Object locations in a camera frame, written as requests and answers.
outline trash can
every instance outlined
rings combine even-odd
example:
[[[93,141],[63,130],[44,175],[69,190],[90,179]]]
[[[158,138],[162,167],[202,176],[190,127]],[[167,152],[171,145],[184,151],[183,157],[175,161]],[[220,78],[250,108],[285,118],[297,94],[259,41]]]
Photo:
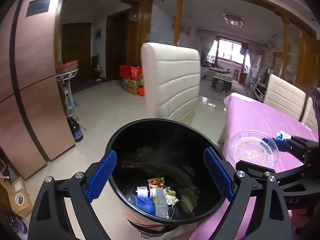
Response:
[[[163,235],[179,225],[200,221],[220,207],[224,198],[203,161],[204,150],[208,147],[221,156],[205,135],[166,119],[137,120],[112,136],[106,153],[114,150],[117,164],[109,181],[126,218],[142,235]],[[128,199],[134,187],[146,186],[148,179],[156,177],[164,177],[164,184],[176,191],[179,201],[172,219],[150,215]]]

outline white leather chair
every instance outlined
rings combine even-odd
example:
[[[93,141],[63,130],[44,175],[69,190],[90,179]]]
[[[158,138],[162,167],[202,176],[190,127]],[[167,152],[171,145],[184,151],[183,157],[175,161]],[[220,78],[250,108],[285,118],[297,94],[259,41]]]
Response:
[[[200,88],[197,50],[159,43],[141,47],[148,117],[190,125]]]
[[[305,99],[305,92],[275,75],[270,75],[263,103],[299,120]]]
[[[313,110],[311,97],[308,97],[307,99],[306,109],[304,110],[301,122],[313,131],[318,132],[318,122],[315,116],[315,111]]]

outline ceiling light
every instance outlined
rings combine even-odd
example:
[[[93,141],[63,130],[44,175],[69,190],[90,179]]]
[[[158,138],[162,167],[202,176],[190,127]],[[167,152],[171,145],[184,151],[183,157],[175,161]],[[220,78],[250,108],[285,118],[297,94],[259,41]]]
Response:
[[[226,22],[226,24],[231,24],[233,26],[239,26],[240,28],[242,28],[244,18],[232,16],[229,14],[222,14],[222,15],[223,15],[223,18],[224,18],[224,21]]]

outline tablecloth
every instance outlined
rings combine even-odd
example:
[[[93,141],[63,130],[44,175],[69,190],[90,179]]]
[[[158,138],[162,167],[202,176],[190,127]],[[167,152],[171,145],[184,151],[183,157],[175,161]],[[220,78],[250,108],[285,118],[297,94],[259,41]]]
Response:
[[[226,160],[229,160],[229,141],[234,135],[243,130],[258,130],[271,137],[276,137],[277,132],[282,130],[291,136],[318,141],[318,134],[303,123],[256,100],[232,93],[224,99],[224,103],[227,106],[226,134],[223,147],[223,155]],[[281,172],[301,165],[302,163],[290,153],[279,152],[279,162],[274,170]],[[251,218],[254,202],[255,197],[251,197],[235,239],[244,237]],[[215,214],[198,225],[189,240],[208,240],[219,224],[228,205],[229,201],[225,200]]]

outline orange bucket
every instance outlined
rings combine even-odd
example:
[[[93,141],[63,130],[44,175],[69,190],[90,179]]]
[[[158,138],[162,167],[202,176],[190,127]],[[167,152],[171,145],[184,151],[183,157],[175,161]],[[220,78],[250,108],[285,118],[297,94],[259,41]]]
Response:
[[[138,88],[138,95],[144,97],[144,87],[143,88]]]

